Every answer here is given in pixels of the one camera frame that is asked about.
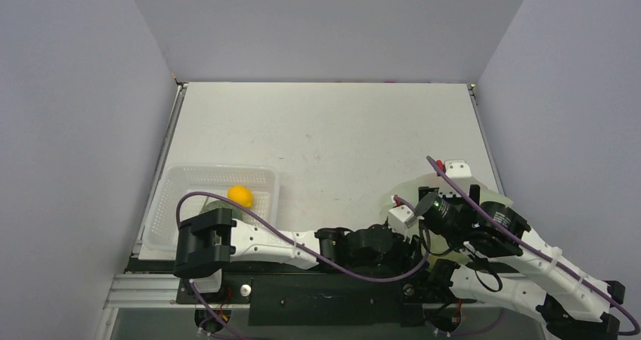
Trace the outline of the pale green plastic bag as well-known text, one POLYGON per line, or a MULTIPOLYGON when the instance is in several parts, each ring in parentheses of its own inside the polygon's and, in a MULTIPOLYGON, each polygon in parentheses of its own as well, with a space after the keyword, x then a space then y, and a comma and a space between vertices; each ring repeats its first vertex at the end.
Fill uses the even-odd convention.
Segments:
POLYGON ((471 177, 452 181, 480 211, 442 177, 424 175, 399 184, 381 199, 383 225, 409 241, 418 255, 446 257, 461 252, 467 243, 487 258, 521 255, 519 244, 500 230, 521 237, 530 229, 513 211, 513 201, 471 177))

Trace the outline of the yellow fake lemon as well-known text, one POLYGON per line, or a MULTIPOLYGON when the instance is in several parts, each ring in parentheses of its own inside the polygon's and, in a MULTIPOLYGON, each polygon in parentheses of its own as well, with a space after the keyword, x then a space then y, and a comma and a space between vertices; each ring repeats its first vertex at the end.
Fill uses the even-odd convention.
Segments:
POLYGON ((254 203, 254 195, 252 191, 249 188, 240 185, 229 187, 227 191, 227 198, 238 203, 244 208, 251 208, 254 203))

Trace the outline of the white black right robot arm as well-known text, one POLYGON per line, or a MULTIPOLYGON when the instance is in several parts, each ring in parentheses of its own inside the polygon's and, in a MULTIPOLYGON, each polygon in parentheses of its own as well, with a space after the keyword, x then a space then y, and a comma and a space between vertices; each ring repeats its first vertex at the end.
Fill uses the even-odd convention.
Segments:
POLYGON ((437 300, 471 299, 518 312, 560 339, 617 339, 620 321, 611 310, 623 304, 624 285, 572 264, 506 198, 482 201, 479 186, 469 189, 463 198, 439 190, 419 195, 423 223, 469 258, 467 264, 438 258, 427 292, 437 300))

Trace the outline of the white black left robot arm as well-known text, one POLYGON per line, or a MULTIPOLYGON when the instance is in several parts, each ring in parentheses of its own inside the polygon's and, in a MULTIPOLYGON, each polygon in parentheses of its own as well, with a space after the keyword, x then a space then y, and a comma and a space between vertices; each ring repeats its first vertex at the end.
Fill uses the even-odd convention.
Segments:
POLYGON ((404 280, 423 257, 418 239, 409 240, 383 224, 275 234, 241 221, 233 209, 218 207, 179 224, 173 274, 197 281, 197 294, 216 302, 226 283, 215 274, 232 262, 270 262, 325 273, 345 268, 364 277, 404 280))

